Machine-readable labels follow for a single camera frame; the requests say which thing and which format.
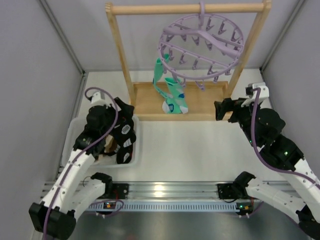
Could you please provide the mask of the black sport sock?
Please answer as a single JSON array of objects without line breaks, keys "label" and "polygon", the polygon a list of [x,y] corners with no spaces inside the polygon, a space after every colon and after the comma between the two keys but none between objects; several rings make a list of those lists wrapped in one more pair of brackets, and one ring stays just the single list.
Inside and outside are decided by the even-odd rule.
[{"label": "black sport sock", "polygon": [[133,149],[121,148],[116,154],[116,162],[118,165],[128,164],[132,160]]},{"label": "black sport sock", "polygon": [[111,135],[120,148],[128,148],[137,139],[134,131],[134,121],[131,118],[120,117],[111,131]]}]

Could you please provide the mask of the purple round clip hanger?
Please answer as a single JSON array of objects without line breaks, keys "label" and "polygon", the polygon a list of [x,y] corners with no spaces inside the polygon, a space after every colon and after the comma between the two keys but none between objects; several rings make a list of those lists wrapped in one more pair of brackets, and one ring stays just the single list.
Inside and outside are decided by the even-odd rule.
[{"label": "purple round clip hanger", "polygon": [[231,19],[207,13],[203,1],[199,13],[182,16],[164,27],[158,41],[152,83],[165,73],[170,85],[185,86],[195,81],[200,89],[205,80],[216,83],[221,75],[230,75],[244,51],[245,40],[240,27]]}]

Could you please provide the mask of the brown striped sock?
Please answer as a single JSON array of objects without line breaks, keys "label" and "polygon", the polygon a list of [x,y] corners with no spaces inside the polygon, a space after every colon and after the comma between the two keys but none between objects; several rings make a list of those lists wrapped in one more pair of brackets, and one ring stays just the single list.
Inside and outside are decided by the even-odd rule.
[{"label": "brown striped sock", "polygon": [[108,135],[105,138],[105,145],[98,156],[98,160],[101,160],[105,156],[112,157],[112,156],[116,155],[117,154],[117,147],[118,147],[118,144],[117,144],[117,141],[115,140],[115,138],[111,135]]}]

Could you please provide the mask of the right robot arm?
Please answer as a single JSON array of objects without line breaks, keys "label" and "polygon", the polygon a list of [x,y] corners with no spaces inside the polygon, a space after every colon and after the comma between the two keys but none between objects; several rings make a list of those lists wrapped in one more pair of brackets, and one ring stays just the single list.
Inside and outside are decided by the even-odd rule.
[{"label": "right robot arm", "polygon": [[277,172],[294,188],[298,197],[263,183],[258,177],[244,171],[232,183],[237,198],[259,199],[290,217],[310,238],[320,238],[320,180],[311,170],[304,154],[281,131],[286,123],[270,108],[245,98],[225,98],[215,101],[215,119],[222,120],[231,112],[229,123],[238,123],[260,162]]}]

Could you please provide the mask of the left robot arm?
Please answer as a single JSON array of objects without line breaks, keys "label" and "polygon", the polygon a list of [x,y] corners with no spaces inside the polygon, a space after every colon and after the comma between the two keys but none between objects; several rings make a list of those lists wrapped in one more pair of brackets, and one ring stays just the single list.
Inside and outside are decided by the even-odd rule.
[{"label": "left robot arm", "polygon": [[134,109],[116,97],[113,104],[88,110],[62,173],[41,202],[28,210],[35,230],[44,238],[67,240],[82,213],[99,197],[113,193],[112,177],[101,172],[93,174],[80,192],[76,189],[100,156],[115,156],[118,165],[130,163],[137,140]]}]

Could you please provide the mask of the wooden hanger rack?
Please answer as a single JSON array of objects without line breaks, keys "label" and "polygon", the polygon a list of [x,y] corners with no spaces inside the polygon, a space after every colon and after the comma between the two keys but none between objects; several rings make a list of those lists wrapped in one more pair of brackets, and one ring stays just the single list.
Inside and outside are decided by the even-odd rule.
[{"label": "wooden hanger rack", "polygon": [[215,119],[215,101],[222,101],[232,96],[239,78],[247,64],[250,54],[261,33],[265,21],[272,8],[270,0],[260,3],[221,3],[205,4],[207,13],[222,15],[235,22],[242,30],[244,36],[244,50],[238,64],[231,69],[229,75],[221,75],[217,82],[211,79],[204,81],[201,89],[193,80],[187,80],[183,87],[188,113],[167,114],[162,105],[167,94],[170,93],[165,78],[172,75],[167,72],[162,78],[153,84],[153,76],[150,81],[133,82],[129,65],[125,55],[117,16],[142,16],[142,15],[180,15],[180,17],[198,14],[198,4],[162,4],[162,5],[114,5],[108,2],[105,12],[110,30],[118,51],[121,68],[129,94],[129,100],[134,106],[135,114],[142,121],[210,121]]}]

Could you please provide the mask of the white plastic basket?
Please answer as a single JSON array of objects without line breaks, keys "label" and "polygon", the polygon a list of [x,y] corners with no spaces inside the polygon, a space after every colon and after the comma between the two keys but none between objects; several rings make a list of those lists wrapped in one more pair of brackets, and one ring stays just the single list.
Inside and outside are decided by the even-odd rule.
[{"label": "white plastic basket", "polygon": [[[98,168],[98,169],[114,169],[114,168],[125,168],[134,166],[139,162],[140,155],[140,145],[141,145],[141,125],[138,117],[133,115],[132,120],[134,122],[134,131],[136,135],[136,141],[133,143],[133,153],[132,158],[129,163],[126,164],[117,164],[116,156],[103,156],[100,157],[97,161],[95,161],[90,168]],[[61,165],[65,167],[67,161],[69,160],[71,151],[73,150],[73,146],[75,144],[76,138],[80,135],[80,133],[84,130],[85,125],[87,123],[86,117],[84,115],[78,116],[74,118],[68,127],[64,147],[62,151],[61,157]]]}]

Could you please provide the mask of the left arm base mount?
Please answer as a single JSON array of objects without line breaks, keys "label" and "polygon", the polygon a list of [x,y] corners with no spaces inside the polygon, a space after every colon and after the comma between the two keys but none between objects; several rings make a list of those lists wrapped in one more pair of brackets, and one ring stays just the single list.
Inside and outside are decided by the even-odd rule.
[{"label": "left arm base mount", "polygon": [[114,183],[112,185],[112,191],[109,197],[114,200],[125,200],[129,194],[129,187],[130,185],[128,183]]}]

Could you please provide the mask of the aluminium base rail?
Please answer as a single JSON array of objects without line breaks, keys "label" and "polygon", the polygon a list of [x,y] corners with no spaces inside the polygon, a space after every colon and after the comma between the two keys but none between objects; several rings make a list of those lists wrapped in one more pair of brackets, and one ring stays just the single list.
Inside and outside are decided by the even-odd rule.
[{"label": "aluminium base rail", "polygon": [[[217,200],[218,184],[223,181],[115,181],[129,184],[127,199],[131,201]],[[111,199],[110,194],[98,197]]]}]

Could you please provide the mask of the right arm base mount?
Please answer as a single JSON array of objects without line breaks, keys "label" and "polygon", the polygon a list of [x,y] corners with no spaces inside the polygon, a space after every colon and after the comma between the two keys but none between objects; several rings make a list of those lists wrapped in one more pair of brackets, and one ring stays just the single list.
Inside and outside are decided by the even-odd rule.
[{"label": "right arm base mount", "polygon": [[219,183],[217,185],[218,197],[226,203],[233,203],[238,199],[232,183]]}]

